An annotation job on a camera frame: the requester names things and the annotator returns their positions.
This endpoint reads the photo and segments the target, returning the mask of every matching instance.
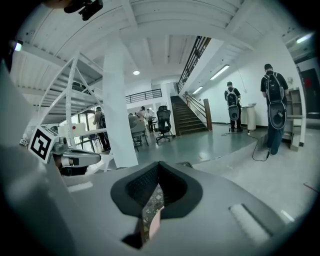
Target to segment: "black pants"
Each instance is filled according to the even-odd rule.
[[[107,150],[110,147],[109,140],[105,137],[104,133],[98,133],[103,149]]]
[[[149,132],[153,133],[154,132],[154,127],[152,125],[152,120],[148,120],[148,126],[149,126]]]
[[[241,129],[241,107],[238,106],[238,109],[239,109],[239,118],[238,118],[238,120],[236,122],[233,121],[233,120],[230,120],[231,129],[235,128],[235,123],[236,123],[236,128],[237,129]]]

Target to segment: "stair railing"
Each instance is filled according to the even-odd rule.
[[[201,115],[206,120],[206,127],[209,131],[212,131],[212,120],[211,120],[211,111],[210,111],[210,105],[209,105],[209,100],[205,98],[203,100],[203,104],[201,104],[198,100],[196,100],[194,97],[192,97],[189,94],[183,94],[182,95],[186,101],[186,104],[188,105],[189,108],[193,106],[196,110],[199,111]]]

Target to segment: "fluorescent light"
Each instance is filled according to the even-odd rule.
[[[194,91],[194,93],[192,93],[192,94],[196,94],[196,93],[199,92],[202,88],[203,88],[203,87],[200,86],[200,87],[199,87],[198,89],[196,89],[196,90]]]
[[[22,44],[17,42],[16,45],[15,45],[14,50],[17,51],[17,52],[20,52],[21,51],[21,47],[22,47]]]
[[[296,40],[296,43],[297,44],[300,44],[302,43],[303,41],[306,41],[308,40],[310,37],[312,37],[314,35],[314,33],[309,33],[309,34],[306,34],[305,36],[303,37],[300,37],[299,39]]]
[[[230,65],[225,65],[223,68],[221,68],[213,77],[210,78],[210,80],[215,79],[217,76],[219,76],[223,71],[227,70],[230,67]]]

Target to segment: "black cap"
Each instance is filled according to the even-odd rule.
[[[273,69],[273,67],[271,66],[271,64],[265,64],[265,65],[264,65],[264,70],[268,70],[268,69]]]

